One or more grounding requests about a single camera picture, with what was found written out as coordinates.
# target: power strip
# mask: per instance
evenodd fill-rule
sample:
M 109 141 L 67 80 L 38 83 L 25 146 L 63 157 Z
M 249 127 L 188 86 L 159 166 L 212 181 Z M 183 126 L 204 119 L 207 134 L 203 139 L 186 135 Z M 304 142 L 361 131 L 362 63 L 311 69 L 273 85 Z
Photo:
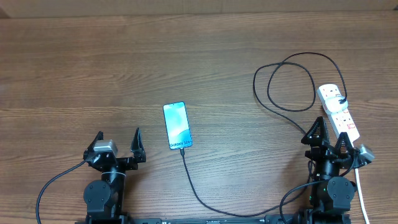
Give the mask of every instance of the power strip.
M 348 111 L 348 104 L 346 104 L 346 108 L 343 110 L 339 110 L 339 108 L 337 110 L 336 108 L 330 108 L 331 104 L 329 104 L 329 108 L 326 106 L 328 100 L 341 97 L 338 87 L 334 84 L 322 85 L 317 90 L 317 93 L 319 99 L 321 99 L 323 109 L 328 114 L 330 124 L 333 127 L 336 137 L 338 137 L 342 132 L 347 132 L 349 140 L 351 141 L 351 145 L 354 146 L 354 141 L 359 138 L 359 132 L 356 128 L 353 118 Z

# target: wood grain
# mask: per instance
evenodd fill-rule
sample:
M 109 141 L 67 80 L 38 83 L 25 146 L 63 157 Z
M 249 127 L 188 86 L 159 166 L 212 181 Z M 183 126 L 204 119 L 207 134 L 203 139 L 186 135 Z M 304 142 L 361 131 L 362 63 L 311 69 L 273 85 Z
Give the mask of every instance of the wood grain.
M 360 171 L 369 218 L 395 223 L 397 20 L 394 11 L 1 20 L 0 223 L 35 223 L 44 183 L 79 163 L 97 131 L 123 156 L 137 127 L 148 161 L 128 172 L 124 209 L 134 217 L 224 217 L 196 201 L 180 154 L 167 147 L 162 105 L 175 101 L 187 104 L 194 140 L 187 165 L 203 201 L 243 214 L 278 204 L 305 182 L 308 147 L 296 128 L 256 102 L 252 77 L 261 65 L 303 51 L 340 66 L 361 133 L 356 143 L 376 154 Z M 291 61 L 305 65 L 317 86 L 342 90 L 329 61 Z M 267 105 L 271 71 L 257 82 Z M 270 91 L 289 108 L 311 102 L 310 80 L 295 67 L 281 68 Z M 309 111 L 282 113 L 304 129 L 323 114 L 318 99 Z M 40 206 L 44 222 L 84 219 L 83 189 L 99 177 L 84 166 L 54 182 Z M 349 214 L 363 223 L 357 198 Z
M 0 0 L 11 18 L 393 10 L 398 0 Z

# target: phone screen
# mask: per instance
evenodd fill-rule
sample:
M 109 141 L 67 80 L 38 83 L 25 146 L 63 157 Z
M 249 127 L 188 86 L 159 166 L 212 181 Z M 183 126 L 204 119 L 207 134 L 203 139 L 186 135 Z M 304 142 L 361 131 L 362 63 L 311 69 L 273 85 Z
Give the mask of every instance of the phone screen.
M 164 105 L 163 112 L 170 149 L 181 149 L 192 146 L 193 143 L 185 103 L 178 102 Z

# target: power socket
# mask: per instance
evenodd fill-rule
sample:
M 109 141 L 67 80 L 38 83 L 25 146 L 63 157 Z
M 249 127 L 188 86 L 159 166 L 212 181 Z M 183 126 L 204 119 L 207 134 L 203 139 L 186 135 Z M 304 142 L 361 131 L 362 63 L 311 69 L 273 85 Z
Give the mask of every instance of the power socket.
M 317 90 L 317 93 L 319 99 L 321 99 L 322 106 L 325 111 L 328 109 L 325 104 L 327 99 L 341 96 L 338 87 L 334 84 L 326 84 L 320 86 Z M 348 111 L 348 108 L 340 110 L 336 113 L 328 114 L 328 118 L 336 134 L 336 137 L 338 138 L 338 136 L 342 132 L 347 132 L 349 140 L 351 141 L 351 145 L 354 146 L 354 141 L 359 138 L 359 132 L 356 128 L 353 118 Z

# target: white power adapter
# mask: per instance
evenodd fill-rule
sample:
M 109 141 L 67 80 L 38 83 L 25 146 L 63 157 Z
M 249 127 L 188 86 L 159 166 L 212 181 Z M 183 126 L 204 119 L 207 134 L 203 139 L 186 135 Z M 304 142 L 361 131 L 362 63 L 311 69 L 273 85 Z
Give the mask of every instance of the white power adapter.
M 340 100 L 344 99 L 338 87 L 334 84 L 326 84 L 317 90 L 319 99 L 321 99 L 323 109 L 326 111 L 330 124 L 335 131 L 336 137 L 342 132 L 347 132 L 351 145 L 359 138 L 358 129 L 354 120 L 348 111 L 348 102 L 343 104 Z

